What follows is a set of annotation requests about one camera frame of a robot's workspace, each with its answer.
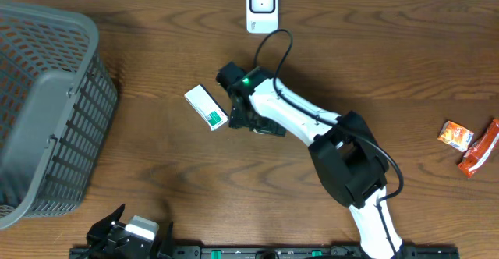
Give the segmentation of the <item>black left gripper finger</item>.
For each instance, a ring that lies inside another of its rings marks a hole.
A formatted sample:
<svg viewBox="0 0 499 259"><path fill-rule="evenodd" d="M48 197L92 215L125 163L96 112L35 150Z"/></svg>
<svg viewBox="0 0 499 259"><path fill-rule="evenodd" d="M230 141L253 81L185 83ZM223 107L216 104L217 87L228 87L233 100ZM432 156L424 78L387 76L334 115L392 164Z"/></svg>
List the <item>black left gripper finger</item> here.
<svg viewBox="0 0 499 259"><path fill-rule="evenodd" d="M173 257L174 254L174 241L172 238L174 222L171 222L168 226L167 235L161 244L161 256L162 257Z"/></svg>
<svg viewBox="0 0 499 259"><path fill-rule="evenodd" d="M125 206L125 204L120 205L110 215L93 224L87 233L87 239L105 239L115 223L121 218Z"/></svg>

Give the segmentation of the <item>white green medicine box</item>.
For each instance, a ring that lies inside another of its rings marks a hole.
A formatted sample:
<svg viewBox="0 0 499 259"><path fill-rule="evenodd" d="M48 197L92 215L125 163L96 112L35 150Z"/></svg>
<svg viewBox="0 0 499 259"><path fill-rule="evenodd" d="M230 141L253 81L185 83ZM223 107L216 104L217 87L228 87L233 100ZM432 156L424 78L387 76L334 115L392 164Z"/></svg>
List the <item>white green medicine box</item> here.
<svg viewBox="0 0 499 259"><path fill-rule="evenodd" d="M199 84L184 94L184 98L214 131L228 121L228 115L214 100L207 89Z"/></svg>

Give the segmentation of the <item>orange juice carton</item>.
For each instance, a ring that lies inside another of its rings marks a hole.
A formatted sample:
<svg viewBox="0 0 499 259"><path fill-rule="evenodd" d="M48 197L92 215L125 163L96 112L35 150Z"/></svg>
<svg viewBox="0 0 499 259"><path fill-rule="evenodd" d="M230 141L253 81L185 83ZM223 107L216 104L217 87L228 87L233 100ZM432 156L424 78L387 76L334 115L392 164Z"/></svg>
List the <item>orange juice carton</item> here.
<svg viewBox="0 0 499 259"><path fill-rule="evenodd" d="M458 151L466 152L474 136L474 132L456 122L447 121L437 139Z"/></svg>

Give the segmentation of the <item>red Top candy bar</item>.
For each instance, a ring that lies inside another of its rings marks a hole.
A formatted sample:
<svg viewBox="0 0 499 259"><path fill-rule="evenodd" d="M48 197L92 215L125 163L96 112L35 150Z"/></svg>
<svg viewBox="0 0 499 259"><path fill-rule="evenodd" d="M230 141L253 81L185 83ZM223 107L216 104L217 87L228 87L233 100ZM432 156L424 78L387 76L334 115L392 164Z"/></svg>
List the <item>red Top candy bar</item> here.
<svg viewBox="0 0 499 259"><path fill-rule="evenodd" d="M498 142L498 119L493 119L486 132L467 150L459 169L467 178L472 178L476 171L485 163Z"/></svg>

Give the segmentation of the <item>green lidded jar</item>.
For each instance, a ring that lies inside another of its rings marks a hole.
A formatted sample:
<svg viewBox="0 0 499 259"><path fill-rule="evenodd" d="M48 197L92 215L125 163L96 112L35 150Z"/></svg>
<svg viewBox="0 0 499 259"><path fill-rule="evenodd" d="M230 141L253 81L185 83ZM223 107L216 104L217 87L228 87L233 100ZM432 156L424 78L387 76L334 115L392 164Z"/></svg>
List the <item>green lidded jar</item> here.
<svg viewBox="0 0 499 259"><path fill-rule="evenodd" d="M265 129L253 129L253 132L262 135L270 135L269 132Z"/></svg>

